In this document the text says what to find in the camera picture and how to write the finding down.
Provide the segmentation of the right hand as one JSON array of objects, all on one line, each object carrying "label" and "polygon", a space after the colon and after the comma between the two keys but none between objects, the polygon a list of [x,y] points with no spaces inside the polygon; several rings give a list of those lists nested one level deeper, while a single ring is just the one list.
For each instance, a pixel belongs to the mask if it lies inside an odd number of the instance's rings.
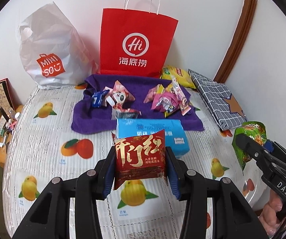
[{"label": "right hand", "polygon": [[270,198],[268,203],[264,205],[259,221],[264,227],[268,236],[273,236],[281,225],[281,221],[277,218],[277,213],[282,210],[283,203],[281,198],[273,190],[270,190]]}]

